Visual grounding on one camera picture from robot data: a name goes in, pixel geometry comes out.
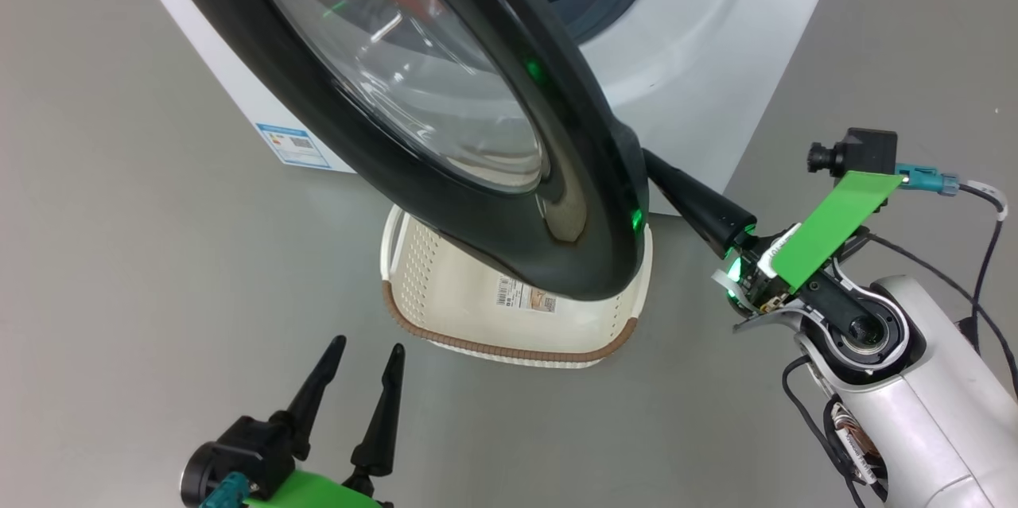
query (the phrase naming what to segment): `basket handle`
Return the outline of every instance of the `basket handle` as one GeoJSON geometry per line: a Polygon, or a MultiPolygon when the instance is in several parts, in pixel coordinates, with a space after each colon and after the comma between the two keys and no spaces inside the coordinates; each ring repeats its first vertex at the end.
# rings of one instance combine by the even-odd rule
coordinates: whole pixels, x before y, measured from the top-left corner
{"type": "Polygon", "coordinates": [[[385,230],[382,231],[382,251],[379,261],[382,281],[389,281],[389,270],[392,268],[393,257],[396,253],[396,251],[393,251],[393,246],[396,243],[396,234],[399,231],[402,219],[403,211],[397,206],[392,207],[392,210],[389,211],[389,218],[385,221],[385,230]]]}

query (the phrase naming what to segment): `blue and white sticker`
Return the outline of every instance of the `blue and white sticker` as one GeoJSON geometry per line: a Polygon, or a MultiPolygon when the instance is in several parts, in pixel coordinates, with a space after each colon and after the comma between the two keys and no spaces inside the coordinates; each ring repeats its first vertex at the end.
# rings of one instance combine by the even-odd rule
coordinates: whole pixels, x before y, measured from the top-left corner
{"type": "Polygon", "coordinates": [[[315,142],[312,140],[306,130],[262,123],[256,123],[254,126],[262,131],[265,142],[269,143],[272,150],[276,152],[276,156],[284,163],[329,168],[329,162],[322,156],[322,152],[315,146],[315,142]]]}

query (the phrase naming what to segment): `green tape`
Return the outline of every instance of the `green tape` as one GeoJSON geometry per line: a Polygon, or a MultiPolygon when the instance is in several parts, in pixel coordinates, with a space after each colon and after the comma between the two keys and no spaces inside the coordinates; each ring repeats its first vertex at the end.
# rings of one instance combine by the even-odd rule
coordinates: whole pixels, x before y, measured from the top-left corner
{"type": "Polygon", "coordinates": [[[310,472],[294,471],[269,500],[247,498],[258,508],[379,508],[379,503],[310,472]]]}
{"type": "Polygon", "coordinates": [[[778,253],[772,266],[792,291],[825,265],[852,232],[894,192],[904,177],[898,174],[849,172],[806,218],[778,253]]]}

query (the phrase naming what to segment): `washing machine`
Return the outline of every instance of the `washing machine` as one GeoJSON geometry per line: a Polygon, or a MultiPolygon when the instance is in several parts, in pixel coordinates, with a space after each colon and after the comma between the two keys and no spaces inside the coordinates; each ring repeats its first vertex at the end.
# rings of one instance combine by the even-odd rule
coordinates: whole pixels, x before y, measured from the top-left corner
{"type": "MultiPolygon", "coordinates": [[[[215,9],[219,11],[212,14],[207,12],[212,8],[206,5],[210,0],[161,1],[281,161],[341,172],[355,170],[339,156],[341,151],[322,139],[318,132],[321,126],[307,124],[301,110],[284,104],[279,94],[267,87],[263,75],[271,70],[253,68],[259,63],[251,59],[259,55],[249,54],[247,60],[239,56],[236,46],[217,29],[221,23],[210,21],[230,18],[230,11],[242,9],[240,5],[218,5],[215,9]]],[[[426,114],[426,118],[418,117],[421,124],[413,127],[418,143],[431,137],[432,145],[441,145],[441,140],[434,140],[439,135],[429,130],[430,124],[443,123],[447,130],[460,128],[457,124],[469,128],[463,125],[473,120],[472,114],[491,114],[497,117],[491,120],[503,123],[523,120],[520,109],[505,109],[507,105],[515,107],[507,103],[511,96],[505,89],[482,80],[491,75],[487,73],[490,69],[478,63],[484,55],[465,48],[451,54],[455,49],[449,44],[458,42],[461,30],[454,27],[459,26],[456,20],[462,16],[452,16],[437,3],[425,5],[428,0],[300,1],[306,2],[308,12],[316,12],[320,26],[333,35],[331,41],[346,41],[338,29],[349,26],[353,36],[363,33],[369,40],[380,38],[385,49],[372,44],[374,51],[387,51],[400,59],[401,65],[409,63],[416,70],[416,75],[400,73],[396,63],[379,63],[386,73],[403,79],[400,86],[390,81],[383,91],[402,89],[401,104],[412,108],[411,113],[426,114]],[[420,30],[421,20],[430,22],[427,31],[420,30]],[[430,60],[430,65],[421,65],[423,60],[430,60]],[[463,80],[457,80],[455,71],[450,70],[471,65],[479,74],[466,73],[463,80]],[[447,113],[450,109],[455,110],[456,120],[447,113]]],[[[567,36],[578,45],[615,115],[632,127],[641,144],[722,190],[818,0],[545,1],[551,7],[549,13],[560,19],[567,36]]],[[[352,45],[360,40],[348,41],[352,45]]],[[[378,93],[376,89],[373,95],[376,110],[406,112],[378,93]]],[[[506,138],[511,132],[502,129],[499,136],[506,138]]],[[[651,200],[652,211],[673,212],[656,190],[651,200]]]]}

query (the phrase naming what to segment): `barcode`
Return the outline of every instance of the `barcode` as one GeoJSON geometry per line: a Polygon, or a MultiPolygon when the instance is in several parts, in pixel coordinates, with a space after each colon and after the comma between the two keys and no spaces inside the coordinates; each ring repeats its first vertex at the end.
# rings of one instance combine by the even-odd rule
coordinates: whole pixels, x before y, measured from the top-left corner
{"type": "Polygon", "coordinates": [[[499,278],[499,292],[495,297],[496,305],[508,305],[509,298],[509,279],[506,277],[499,278]]]}

